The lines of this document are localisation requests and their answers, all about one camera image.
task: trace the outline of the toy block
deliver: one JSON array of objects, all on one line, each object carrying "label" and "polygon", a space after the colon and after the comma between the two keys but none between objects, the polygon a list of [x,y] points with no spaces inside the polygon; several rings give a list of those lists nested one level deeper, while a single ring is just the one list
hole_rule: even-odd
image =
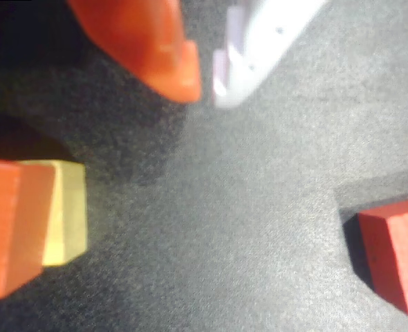
[{"label": "toy block", "polygon": [[375,292],[408,314],[408,201],[358,218]]},{"label": "toy block", "polygon": [[175,102],[201,97],[198,49],[179,0],[69,0],[86,34],[139,80]]},{"label": "toy block", "polygon": [[27,160],[21,163],[55,168],[43,265],[64,265],[87,249],[84,166],[60,160]]},{"label": "toy block", "polygon": [[0,299],[38,276],[55,171],[0,161]]}]

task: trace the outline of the dark gray surface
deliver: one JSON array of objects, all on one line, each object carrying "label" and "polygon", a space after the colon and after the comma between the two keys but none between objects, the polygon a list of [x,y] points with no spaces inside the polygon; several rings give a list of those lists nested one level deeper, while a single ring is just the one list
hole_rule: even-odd
[{"label": "dark gray surface", "polygon": [[100,51],[0,71],[0,111],[87,167],[90,250],[0,302],[0,331],[408,331],[345,218],[408,197],[408,0],[333,0],[248,102],[212,107],[226,4],[183,1],[202,102]]}]

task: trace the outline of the orange block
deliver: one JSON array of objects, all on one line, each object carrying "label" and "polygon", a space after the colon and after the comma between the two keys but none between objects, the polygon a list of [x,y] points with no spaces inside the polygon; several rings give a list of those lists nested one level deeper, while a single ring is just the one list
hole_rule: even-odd
[{"label": "orange block", "polygon": [[139,80],[176,102],[201,97],[196,44],[179,0],[68,0],[86,34]]},{"label": "orange block", "polygon": [[55,170],[0,161],[0,298],[42,271]]},{"label": "orange block", "polygon": [[375,291],[408,314],[408,201],[359,213]]}]

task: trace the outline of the red cube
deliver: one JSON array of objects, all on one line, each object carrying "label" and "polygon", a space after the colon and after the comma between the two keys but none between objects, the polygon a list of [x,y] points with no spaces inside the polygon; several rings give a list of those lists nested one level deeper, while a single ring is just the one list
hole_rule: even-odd
[{"label": "red cube", "polygon": [[0,299],[42,271],[55,170],[0,160]]},{"label": "red cube", "polygon": [[408,201],[359,213],[375,291],[408,314]]}]

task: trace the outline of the wooden block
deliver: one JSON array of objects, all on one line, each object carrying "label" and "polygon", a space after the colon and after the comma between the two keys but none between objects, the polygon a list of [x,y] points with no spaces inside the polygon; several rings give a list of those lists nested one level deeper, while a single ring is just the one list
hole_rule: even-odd
[{"label": "wooden block", "polygon": [[0,299],[42,271],[55,171],[0,161]]},{"label": "wooden block", "polygon": [[359,213],[375,291],[408,314],[408,201]]},{"label": "wooden block", "polygon": [[22,163],[55,168],[43,265],[64,265],[87,249],[84,166],[60,160],[27,160]]}]

